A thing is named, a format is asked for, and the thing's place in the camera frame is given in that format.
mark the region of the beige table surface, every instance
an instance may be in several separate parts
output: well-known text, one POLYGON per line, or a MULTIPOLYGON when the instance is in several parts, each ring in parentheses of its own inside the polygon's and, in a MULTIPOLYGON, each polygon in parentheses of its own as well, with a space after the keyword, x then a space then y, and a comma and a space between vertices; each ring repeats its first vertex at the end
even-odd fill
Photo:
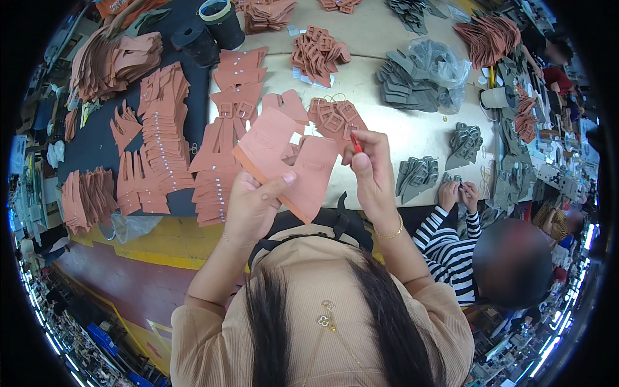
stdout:
MULTIPOLYGON (((425 17, 427 37, 441 41, 468 56, 467 45, 452 28, 454 21, 446 5, 436 1, 434 4, 448 16, 448 19, 427 15, 425 17)), ((242 13, 238 13, 237 16, 243 26, 242 13)), ((485 152, 478 153, 477 164, 455 168, 449 172, 452 175, 462 176, 465 181, 480 185, 482 181, 480 167, 487 166, 494 159, 495 153, 493 123, 484 115, 479 105, 480 86, 477 78, 481 75, 480 71, 471 69, 465 86, 466 99, 458 114, 444 115, 440 112, 424 113, 417 110, 400 111, 383 105, 380 101, 379 83, 374 73, 380 69, 385 52, 396 48, 404 51, 408 42, 419 36, 406 31, 400 20, 382 0, 364 0, 360 5, 355 6, 355 12, 352 15, 326 12, 315 0, 299 0, 299 5, 295 8, 289 25, 296 25, 299 29, 305 29, 307 25, 328 29, 336 40, 346 42, 353 55, 352 61, 337 65, 339 72, 333 74, 335 81, 332 88, 327 90, 293 78, 289 58, 294 37, 291 37, 287 30, 248 35, 241 50, 252 50, 265 45, 269 47, 269 53, 262 63, 263 67, 269 69, 263 80, 261 96, 267 93, 281 94, 286 90, 295 89, 305 107, 309 106, 313 97, 330 95, 336 100, 343 100, 345 96, 345 99, 355 104, 369 130, 384 132, 389 136, 394 174, 397 174, 401 160, 427 155, 436 157, 439 162, 439 182, 436 186, 422 192, 404 205, 398 199, 398 206, 426 206, 437 203, 436 192, 443 176, 445 161, 451 154, 449 139, 455 130, 456 123, 478 125, 482 130, 485 152)), ((211 82, 209 92, 218 91, 217 85, 211 82)), ((259 102, 258 112, 261 109, 261 102, 259 102)), ((208 104, 208 112, 209 122, 213 122, 219 115, 215 104, 211 101, 208 104)), ((306 126, 305 133, 320 136, 313 125, 306 126)), ((298 142, 298 137, 293 137, 291 142, 298 142)), ((338 156, 323 206, 335 207, 337 199, 346 190, 348 192, 346 207, 360 209, 355 175, 350 167, 343 167, 340 163, 341 156, 338 156)))

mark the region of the striped shirt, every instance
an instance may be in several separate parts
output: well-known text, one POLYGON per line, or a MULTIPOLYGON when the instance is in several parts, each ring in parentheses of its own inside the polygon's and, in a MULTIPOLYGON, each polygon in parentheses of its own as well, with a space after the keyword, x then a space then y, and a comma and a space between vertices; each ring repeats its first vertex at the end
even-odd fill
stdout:
POLYGON ((453 228, 441 228, 448 213, 439 206, 419 226, 413 241, 421 250, 430 274, 436 282, 444 282, 456 291, 460 306, 475 303, 477 284, 473 278, 473 249, 482 234, 479 214, 466 217, 469 239, 460 240, 453 228))

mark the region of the black table mat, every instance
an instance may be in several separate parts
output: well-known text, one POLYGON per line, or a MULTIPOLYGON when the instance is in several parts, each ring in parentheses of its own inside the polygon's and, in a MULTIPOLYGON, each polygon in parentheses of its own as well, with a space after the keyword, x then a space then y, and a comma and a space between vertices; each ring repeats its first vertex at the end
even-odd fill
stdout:
MULTIPOLYGON (((191 84, 189 96, 184 100, 188 113, 184 122, 183 134, 189 142, 189 147, 196 143, 198 148, 202 144, 204 126, 207 123, 209 69, 197 67, 188 55, 182 51, 176 51, 172 47, 170 38, 189 19, 198 17, 196 9, 203 2, 204 0, 177 0, 169 2, 162 9, 170 8, 172 11, 164 19, 151 26, 148 31, 159 31, 162 36, 163 52, 159 67, 165 67, 180 61, 185 78, 191 84)), ((155 70, 153 69, 144 74, 144 77, 149 76, 155 70)), ((82 129, 76 128, 76 135, 73 140, 65 144, 64 162, 58 165, 59 181, 64 182, 69 172, 74 170, 80 170, 81 173, 85 173, 86 170, 94 171, 95 168, 101 165, 106 170, 112 170, 114 181, 116 182, 120 157, 110 129, 110 119, 114 117, 114 109, 121 106, 123 99, 127 100, 127 106, 137 112, 140 80, 138 79, 129 84, 127 90, 116 93, 114 98, 104 101, 99 110, 93 111, 90 114, 86 125, 82 129)), ((142 133, 140 132, 125 150, 131 152, 139 150, 143 142, 142 133)), ((182 189, 168 194, 170 216, 197 216, 196 205, 191 202, 193 191, 192 188, 182 189)), ((131 215, 166 214, 145 214, 142 210, 139 210, 131 215)))

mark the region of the orange shirt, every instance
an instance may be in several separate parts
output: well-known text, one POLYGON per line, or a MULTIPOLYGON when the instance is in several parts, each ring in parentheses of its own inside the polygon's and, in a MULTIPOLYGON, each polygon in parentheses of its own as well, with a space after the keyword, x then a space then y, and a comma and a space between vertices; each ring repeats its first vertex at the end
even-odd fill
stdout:
MULTIPOLYGON (((101 0, 95 3, 97 6, 97 10, 101 13, 101 17, 105 19, 110 15, 118 15, 122 11, 127 8, 133 0, 101 0)), ((123 22, 123 28, 127 28, 134 21, 136 21, 137 17, 140 16, 143 12, 149 11, 151 9, 159 8, 168 0, 146 0, 140 8, 136 9, 134 12, 127 16, 127 19, 123 22)))

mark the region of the gold necklace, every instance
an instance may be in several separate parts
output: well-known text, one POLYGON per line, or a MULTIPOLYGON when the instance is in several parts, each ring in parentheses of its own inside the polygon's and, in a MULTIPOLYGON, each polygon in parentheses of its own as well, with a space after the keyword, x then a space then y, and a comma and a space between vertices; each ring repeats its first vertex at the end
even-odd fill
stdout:
MULTIPOLYGON (((335 322, 334 322, 335 320, 334 320, 334 314, 333 314, 333 309, 335 309, 335 303, 329 300, 324 300, 322 301, 322 305, 326 311, 326 316, 323 315, 318 318, 318 325, 324 328, 327 328, 328 331, 335 333, 336 337, 339 339, 339 341, 344 346, 344 349, 346 349, 349 356, 355 361, 355 363, 357 363, 357 366, 361 368, 361 371, 363 371, 365 376, 367 376, 368 379, 370 379, 372 383, 374 383, 375 386, 378 385, 376 381, 370 376, 370 374, 368 373, 366 368, 363 366, 363 364, 361 364, 361 361, 359 360, 359 358, 355 356, 355 353, 350 348, 350 346, 348 346, 348 344, 346 343, 342 335, 340 335, 340 332, 338 332, 337 329, 335 328, 335 322)), ((303 384, 301 385, 301 387, 305 387, 305 384, 307 384, 308 378, 310 377, 310 372, 312 368, 314 367, 314 362, 316 361, 316 354, 318 353, 318 349, 320 348, 320 344, 322 343, 322 337, 324 336, 324 333, 326 331, 327 330, 322 329, 320 332, 320 336, 318 336, 318 341, 316 341, 316 345, 314 346, 314 351, 312 351, 311 358, 309 360, 309 367, 305 374, 305 378, 303 379, 303 384)))

